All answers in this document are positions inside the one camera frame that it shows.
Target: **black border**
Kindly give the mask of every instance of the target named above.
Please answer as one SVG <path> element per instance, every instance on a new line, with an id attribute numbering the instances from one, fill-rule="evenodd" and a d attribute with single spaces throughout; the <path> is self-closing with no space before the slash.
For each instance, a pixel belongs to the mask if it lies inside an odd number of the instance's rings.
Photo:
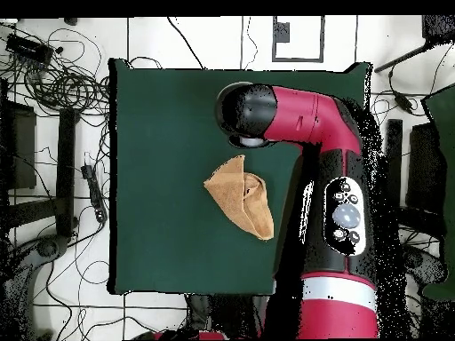
<path id="1" fill-rule="evenodd" d="M 108 60 L 109 69 L 109 137 L 110 137 L 110 190 L 109 195 L 109 278 L 106 285 L 110 294 L 118 295 L 116 292 L 117 275 L 117 69 L 116 59 Z"/>

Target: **floor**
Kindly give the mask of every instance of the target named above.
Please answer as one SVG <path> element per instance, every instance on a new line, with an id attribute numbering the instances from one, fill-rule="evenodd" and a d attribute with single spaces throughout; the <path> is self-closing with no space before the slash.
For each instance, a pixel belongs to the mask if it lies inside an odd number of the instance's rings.
<path id="1" fill-rule="evenodd" d="M 368 61 L 375 67 L 383 64 L 399 55 L 408 52 L 423 44 L 421 37 L 421 16 L 325 16 L 324 24 L 324 53 L 323 62 L 272 62 L 272 17 L 263 16 L 235 16 L 235 17 L 208 17 L 208 18 L 172 18 L 182 34 L 187 38 L 191 47 L 202 64 L 211 69 L 239 69 L 254 70 L 330 70 L 343 71 L 355 61 Z M 300 47 L 304 42 L 293 44 L 287 48 L 277 48 L 277 56 L 287 58 L 314 58 L 317 52 L 319 37 L 319 21 L 315 22 L 311 17 L 278 17 L 279 22 L 289 21 L 291 30 L 298 30 L 294 35 L 305 35 L 301 39 L 305 42 L 306 50 Z M 62 46 L 61 56 L 67 59 L 76 59 L 82 53 L 83 56 L 77 61 L 80 67 L 92 72 L 97 69 L 97 79 L 101 80 L 108 74 L 108 58 L 132 59 L 137 56 L 149 57 L 159 61 L 162 67 L 168 68 L 198 68 L 199 64 L 185 45 L 184 40 L 172 28 L 166 18 L 119 18 L 119 19 L 79 19 L 75 27 L 70 27 L 63 19 L 46 20 L 21 20 L 18 29 L 39 36 L 45 40 L 52 34 L 51 45 Z M 0 39 L 5 39 L 10 29 L 0 27 Z M 419 100 L 430 93 L 435 76 L 436 67 L 447 51 L 449 46 L 439 46 L 433 50 L 412 58 L 395 68 L 393 85 L 403 93 L 414 94 L 410 98 L 415 99 L 418 106 L 416 114 L 421 114 L 422 109 Z M 4 54 L 4 42 L 0 40 L 0 53 Z M 152 60 L 138 59 L 135 67 L 156 68 Z M 443 64 L 440 66 L 435 79 L 433 91 L 455 81 L 455 51 L 450 50 Z M 373 74 L 371 78 L 371 91 L 375 94 L 388 90 L 387 71 Z M 44 113 L 37 104 L 30 99 L 25 99 L 21 94 L 26 94 L 23 85 L 17 85 L 16 100 L 34 106 L 38 115 Z M 393 107 L 392 98 L 388 95 L 380 96 L 379 99 L 388 99 L 389 106 Z M 425 123 L 425 116 L 416 117 L 408 115 L 395 108 L 389 112 L 387 102 L 381 101 L 372 109 L 378 115 L 380 129 L 384 135 L 387 119 L 403 119 L 403 153 L 408 151 L 409 133 L 415 124 Z M 87 116 L 87 122 L 97 124 L 100 118 Z M 54 181 L 56 176 L 55 166 L 41 164 L 52 163 L 52 157 L 57 155 L 57 127 L 58 119 L 40 117 L 36 127 L 36 165 L 42 175 L 45 184 L 51 194 L 55 194 Z M 80 122 L 76 130 L 76 167 L 84 165 L 84 158 L 88 154 L 94 158 L 99 149 L 101 129 L 92 127 L 87 123 Z M 109 163 L 104 160 L 104 171 L 99 170 L 98 180 L 104 184 L 105 195 L 108 195 L 109 186 Z M 406 189 L 406 156 L 403 158 L 403 189 L 402 201 Z M 44 188 L 37 185 L 32 190 L 20 190 L 20 195 L 46 195 Z M 76 173 L 75 214 L 90 205 L 88 199 L 88 186 L 81 179 L 80 173 Z M 35 200 L 33 197 L 16 197 L 12 202 Z M 51 225 L 51 218 L 35 222 L 31 225 L 21 226 L 12 231 L 12 239 L 17 243 L 25 242 L 36 237 L 38 232 Z M 84 211 L 79 229 L 80 237 L 92 234 L 96 230 L 96 223 L 92 209 Z M 51 233 L 52 226 L 44 230 L 43 234 Z M 422 234 L 420 238 L 425 241 L 428 237 Z M 87 281 L 82 281 L 76 270 L 75 264 L 66 269 L 84 250 L 84 254 L 77 260 L 81 273 L 93 262 L 103 260 L 108 262 L 108 226 L 97 234 L 92 241 L 81 242 L 77 250 L 70 249 L 55 263 L 52 278 L 59 276 L 50 285 L 52 294 L 68 305 L 80 305 L 84 307 L 78 312 L 73 309 L 72 318 L 62 333 L 61 338 L 67 340 L 80 340 L 81 333 L 77 329 L 78 318 L 84 318 L 84 332 L 90 329 L 87 337 L 91 340 L 121 340 L 130 339 L 144 332 L 138 324 L 151 329 L 161 330 L 176 328 L 183 321 L 186 313 L 186 303 L 181 295 L 165 295 L 159 293 L 130 293 L 126 296 L 111 296 L 107 293 L 104 283 L 108 278 L 106 263 L 95 263 L 90 266 L 84 275 Z M 432 244 L 431 252 L 438 254 L 437 245 Z M 50 272 L 50 266 L 45 266 L 39 272 L 35 286 L 35 317 L 36 324 L 40 329 L 53 329 L 54 339 L 69 317 L 67 308 L 58 305 L 46 293 L 44 289 L 46 279 Z M 407 293 L 417 296 L 417 286 L 411 277 L 408 279 Z M 409 301 L 412 311 L 419 315 L 419 305 Z M 119 320 L 117 324 L 109 326 L 92 327 L 95 324 Z"/>

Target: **folded cloth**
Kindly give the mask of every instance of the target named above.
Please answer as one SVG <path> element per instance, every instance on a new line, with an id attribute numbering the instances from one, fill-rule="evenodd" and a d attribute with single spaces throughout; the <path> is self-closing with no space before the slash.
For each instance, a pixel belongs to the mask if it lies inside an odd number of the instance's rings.
<path id="1" fill-rule="evenodd" d="M 222 164 L 204 182 L 204 187 L 232 222 L 266 241 L 274 237 L 266 182 L 250 172 L 243 172 L 244 159 L 244 155 L 238 155 Z"/>

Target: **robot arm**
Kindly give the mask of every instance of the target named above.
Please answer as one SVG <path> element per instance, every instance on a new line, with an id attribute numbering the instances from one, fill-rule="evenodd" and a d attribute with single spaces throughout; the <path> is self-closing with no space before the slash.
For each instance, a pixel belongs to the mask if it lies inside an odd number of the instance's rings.
<path id="1" fill-rule="evenodd" d="M 235 83 L 220 93 L 216 117 L 237 147 L 276 141 L 321 145 L 302 208 L 307 223 L 300 232 L 305 255 L 298 338 L 376 337 L 374 248 L 362 139 L 345 105 L 314 92 Z M 295 205 L 302 205 L 301 198 Z"/>

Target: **white stripe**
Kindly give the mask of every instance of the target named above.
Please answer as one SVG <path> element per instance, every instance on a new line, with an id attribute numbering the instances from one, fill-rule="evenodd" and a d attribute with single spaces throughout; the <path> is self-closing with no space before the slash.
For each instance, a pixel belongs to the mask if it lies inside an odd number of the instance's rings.
<path id="1" fill-rule="evenodd" d="M 303 281 L 303 300 L 331 299 L 362 305 L 376 313 L 376 293 L 364 283 L 338 277 L 309 277 Z"/>

